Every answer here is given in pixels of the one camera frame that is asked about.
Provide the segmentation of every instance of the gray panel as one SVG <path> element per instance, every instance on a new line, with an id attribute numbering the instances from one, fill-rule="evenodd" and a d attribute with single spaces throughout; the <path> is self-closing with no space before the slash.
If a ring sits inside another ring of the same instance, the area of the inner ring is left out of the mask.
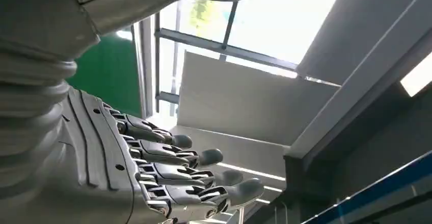
<path id="1" fill-rule="evenodd" d="M 178 124 L 291 145 L 336 90 L 187 52 Z"/>
<path id="2" fill-rule="evenodd" d="M 262 143 L 246 138 L 234 137 L 210 131 L 176 126 L 170 130 L 173 134 L 186 134 L 192 138 L 193 149 L 201 152 L 207 149 L 220 149 L 224 154 L 223 163 L 250 170 L 285 177 L 284 149 L 280 145 Z M 228 168 L 211 166 L 217 172 Z M 244 173 L 245 179 L 257 177 Z M 285 181 L 258 177 L 268 186 L 285 189 Z"/>
<path id="3" fill-rule="evenodd" d="M 337 0 L 298 71 L 343 84 L 412 0 Z"/>

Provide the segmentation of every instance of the ceiling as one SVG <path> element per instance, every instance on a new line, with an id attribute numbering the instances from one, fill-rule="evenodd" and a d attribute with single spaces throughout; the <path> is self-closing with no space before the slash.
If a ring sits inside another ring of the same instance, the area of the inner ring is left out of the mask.
<path id="1" fill-rule="evenodd" d="M 407 20 L 388 32 L 411 1 L 336 1 L 297 71 L 343 85 L 341 88 L 187 52 L 178 128 L 199 138 L 194 139 L 197 151 L 223 148 L 228 164 L 284 174 L 276 161 L 290 150 L 296 157 L 305 156 L 428 30 L 427 26 L 420 29 L 420 24 L 409 29 Z M 406 19 L 412 16 L 415 14 L 405 15 Z M 411 36 L 389 48 L 408 30 Z M 399 96 L 396 87 L 387 93 Z M 213 134 L 205 131 L 233 136 L 209 139 Z M 212 169 L 222 171 L 223 167 Z M 263 181 L 277 185 L 266 178 Z"/>

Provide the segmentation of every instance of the white panel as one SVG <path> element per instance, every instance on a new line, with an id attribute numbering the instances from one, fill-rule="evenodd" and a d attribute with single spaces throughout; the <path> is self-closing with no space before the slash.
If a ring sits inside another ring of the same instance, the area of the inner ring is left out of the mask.
<path id="1" fill-rule="evenodd" d="M 291 145 L 336 90 L 187 52 L 178 124 Z"/>

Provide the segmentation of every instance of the ceiling light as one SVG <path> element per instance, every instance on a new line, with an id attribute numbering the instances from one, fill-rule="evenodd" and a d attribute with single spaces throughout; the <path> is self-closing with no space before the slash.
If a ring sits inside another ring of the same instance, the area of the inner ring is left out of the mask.
<path id="1" fill-rule="evenodd" d="M 268 200 L 256 199 L 255 201 L 265 203 L 265 204 L 270 204 L 270 201 Z"/>
<path id="2" fill-rule="evenodd" d="M 247 173 L 250 173 L 250 174 L 255 174 L 255 175 L 259 175 L 259 176 L 263 176 L 263 177 L 268 177 L 268 178 L 276 179 L 276 180 L 279 180 L 279 181 L 285 181 L 286 180 L 283 177 L 278 177 L 278 176 L 270 175 L 270 174 L 263 173 L 263 172 L 257 172 L 257 171 L 254 171 L 254 170 L 246 169 L 246 168 L 243 168 L 243 167 L 238 167 L 238 166 L 235 166 L 235 165 L 230 165 L 230 164 L 225 164 L 225 163 L 218 163 L 218 165 L 222 166 L 222 167 L 227 167 L 227 168 L 230 168 L 230 169 L 233 169 L 233 170 L 241 171 L 241 172 L 247 172 Z"/>
<path id="3" fill-rule="evenodd" d="M 269 187 L 269 186 L 264 186 L 264 189 L 268 189 L 268 190 L 276 191 L 276 192 L 283 192 L 282 189 L 278 189 L 278 188 L 275 188 L 275 187 Z"/>
<path id="4" fill-rule="evenodd" d="M 127 32 L 127 31 L 117 31 L 116 32 L 118 37 L 121 37 L 123 39 L 132 41 L 132 32 Z"/>
<path id="5" fill-rule="evenodd" d="M 420 92 L 423 87 L 432 81 L 432 54 L 425 57 L 420 64 L 409 72 L 401 81 L 403 88 L 413 97 Z"/>
<path id="6" fill-rule="evenodd" d="M 213 218 L 205 219 L 204 222 L 226 224 L 226 221 L 216 220 Z"/>

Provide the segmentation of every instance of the metal frame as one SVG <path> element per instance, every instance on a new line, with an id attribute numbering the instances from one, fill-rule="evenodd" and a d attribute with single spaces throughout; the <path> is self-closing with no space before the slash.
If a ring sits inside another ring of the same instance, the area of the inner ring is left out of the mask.
<path id="1" fill-rule="evenodd" d="M 173 67 L 173 76 L 176 76 L 176 70 L 177 70 L 177 49 L 178 49 L 178 43 L 183 43 L 186 45 L 191 45 L 191 46 L 195 46 L 195 47 L 200 47 L 200 48 L 204 48 L 204 49 L 208 49 L 214 52 L 218 52 L 220 53 L 220 57 L 219 60 L 220 61 L 226 61 L 227 56 L 233 56 L 236 58 L 240 58 L 240 59 L 244 59 L 244 60 L 248 60 L 251 62 L 255 62 L 255 63 L 260 63 L 260 64 L 264 64 L 264 65 L 268 65 L 268 66 L 272 66 L 272 67 L 277 67 L 277 68 L 281 68 L 281 69 L 285 69 L 285 70 L 289 70 L 289 71 L 296 71 L 297 69 L 297 65 L 288 61 L 284 61 L 284 60 L 280 60 L 262 53 L 257 53 L 257 52 L 253 52 L 250 50 L 246 50 L 246 49 L 242 49 L 239 47 L 235 47 L 235 46 L 231 46 L 228 45 L 228 40 L 231 34 L 231 30 L 232 30 L 232 26 L 234 23 L 234 18 L 235 18 L 235 13 L 237 10 L 237 6 L 238 6 L 238 2 L 233 2 L 232 7 L 231 7 L 231 12 L 230 12 L 230 16 L 228 19 L 228 24 L 227 24 L 227 28 L 225 30 L 225 36 L 224 36 L 224 40 L 222 43 L 220 42 L 215 42 L 215 41 L 211 41 L 211 40 L 207 40 L 204 38 L 200 38 L 197 36 L 192 36 L 192 35 L 188 35 L 185 33 L 181 33 L 179 31 L 179 24 L 180 24 L 180 11 L 179 8 L 180 6 L 177 6 L 177 19 L 176 19 L 176 30 L 168 30 L 168 29 L 164 29 L 164 28 L 160 28 L 160 13 L 157 13 L 155 15 L 155 69 L 156 69 L 156 74 L 155 74 L 155 78 L 156 78 L 156 85 L 155 85 L 155 99 L 156 99 L 156 112 L 159 112 L 159 101 L 160 100 L 164 100 L 164 101 L 178 101 L 178 99 L 176 100 L 167 100 L 167 99 L 172 99 L 173 96 L 177 96 L 179 97 L 179 95 L 174 94 L 176 92 L 176 87 L 175 84 L 173 84 L 172 88 L 171 88 L 171 92 L 170 93 L 166 93 L 166 92 L 161 92 L 160 91 L 160 86 L 159 86 L 159 82 L 160 82 L 160 38 L 165 38 L 168 40 L 172 40 L 175 42 L 175 46 L 174 46 L 174 67 Z M 170 108 L 170 114 L 172 114 L 174 109 L 174 103 L 172 104 L 171 108 Z"/>

